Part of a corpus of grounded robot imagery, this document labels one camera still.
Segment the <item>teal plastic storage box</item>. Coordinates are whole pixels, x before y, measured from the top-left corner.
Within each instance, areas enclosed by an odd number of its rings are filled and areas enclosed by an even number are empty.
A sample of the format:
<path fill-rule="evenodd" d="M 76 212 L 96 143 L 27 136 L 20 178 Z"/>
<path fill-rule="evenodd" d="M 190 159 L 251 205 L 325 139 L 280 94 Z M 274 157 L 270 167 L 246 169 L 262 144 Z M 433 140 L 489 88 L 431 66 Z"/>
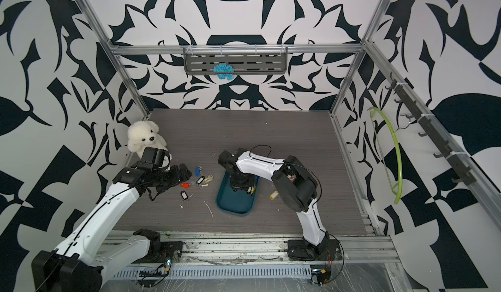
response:
<path fill-rule="evenodd" d="M 230 186 L 231 175 L 225 172 L 218 194 L 216 196 L 216 206 L 227 214 L 236 216 L 248 215 L 253 207 L 258 186 L 258 177 L 254 176 L 253 185 L 246 189 L 234 191 Z"/>

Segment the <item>yellow white tag key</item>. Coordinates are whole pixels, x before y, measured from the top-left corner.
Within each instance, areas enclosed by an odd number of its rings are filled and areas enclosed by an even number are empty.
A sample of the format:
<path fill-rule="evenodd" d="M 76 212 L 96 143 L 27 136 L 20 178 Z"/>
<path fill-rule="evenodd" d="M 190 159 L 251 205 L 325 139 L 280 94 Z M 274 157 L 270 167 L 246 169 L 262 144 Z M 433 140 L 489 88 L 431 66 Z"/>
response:
<path fill-rule="evenodd" d="M 279 192 L 277 190 L 275 190 L 271 195 L 270 195 L 270 199 L 271 200 L 275 200 L 276 198 L 279 197 Z"/>

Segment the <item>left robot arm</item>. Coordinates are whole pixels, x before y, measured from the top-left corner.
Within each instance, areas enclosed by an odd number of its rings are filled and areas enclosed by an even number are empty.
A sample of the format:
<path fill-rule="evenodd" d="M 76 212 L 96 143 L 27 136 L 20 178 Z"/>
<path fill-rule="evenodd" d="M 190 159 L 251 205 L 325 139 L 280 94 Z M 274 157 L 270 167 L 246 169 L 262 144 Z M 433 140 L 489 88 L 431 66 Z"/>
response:
<path fill-rule="evenodd" d="M 37 291 L 100 291 L 107 281 L 141 259 L 159 266 L 138 280 L 157 285 L 170 274 L 177 251 L 169 250 L 160 234 L 140 229 L 117 248 L 98 256 L 99 248 L 126 211 L 152 189 L 162 194 L 188 181 L 192 173 L 186 165 L 171 165 L 167 150 L 147 148 L 142 159 L 122 169 L 105 196 L 86 219 L 56 248 L 41 251 L 31 263 Z"/>

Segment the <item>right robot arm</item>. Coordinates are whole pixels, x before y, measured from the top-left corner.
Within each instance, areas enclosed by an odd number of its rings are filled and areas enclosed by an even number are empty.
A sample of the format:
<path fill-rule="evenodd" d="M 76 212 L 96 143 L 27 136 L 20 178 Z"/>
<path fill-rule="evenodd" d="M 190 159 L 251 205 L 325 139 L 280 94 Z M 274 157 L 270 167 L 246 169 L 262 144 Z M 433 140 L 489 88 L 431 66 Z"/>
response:
<path fill-rule="evenodd" d="M 290 259 L 313 261 L 326 252 L 330 235 L 317 206 L 322 196 L 317 188 L 321 185 L 296 157 L 273 159 L 240 148 L 236 152 L 222 152 L 218 164 L 229 172 L 233 190 L 248 190 L 257 177 L 266 179 L 273 183 L 284 204 L 296 212 L 303 238 L 288 243 Z"/>

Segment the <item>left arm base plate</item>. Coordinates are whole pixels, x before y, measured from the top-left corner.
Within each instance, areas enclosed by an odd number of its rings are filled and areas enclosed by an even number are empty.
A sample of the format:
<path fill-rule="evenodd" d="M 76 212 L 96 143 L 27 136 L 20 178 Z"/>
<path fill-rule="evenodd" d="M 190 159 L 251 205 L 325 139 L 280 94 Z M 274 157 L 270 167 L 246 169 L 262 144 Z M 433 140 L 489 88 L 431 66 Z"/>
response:
<path fill-rule="evenodd" d="M 152 263 L 163 263 L 171 260 L 172 263 L 178 263 L 181 260 L 184 242 L 167 241 L 161 242 L 160 247 L 155 249 L 150 257 Z"/>

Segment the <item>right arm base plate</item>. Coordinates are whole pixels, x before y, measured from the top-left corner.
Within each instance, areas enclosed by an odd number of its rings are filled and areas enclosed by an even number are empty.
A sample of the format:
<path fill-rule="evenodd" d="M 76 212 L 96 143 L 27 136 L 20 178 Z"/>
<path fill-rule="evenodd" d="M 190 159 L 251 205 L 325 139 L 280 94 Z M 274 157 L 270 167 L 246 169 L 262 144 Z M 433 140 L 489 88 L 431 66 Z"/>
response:
<path fill-rule="evenodd" d="M 326 246 L 319 251 L 304 239 L 287 241 L 287 256 L 292 261 L 342 261 L 343 253 L 339 241 L 329 238 Z"/>

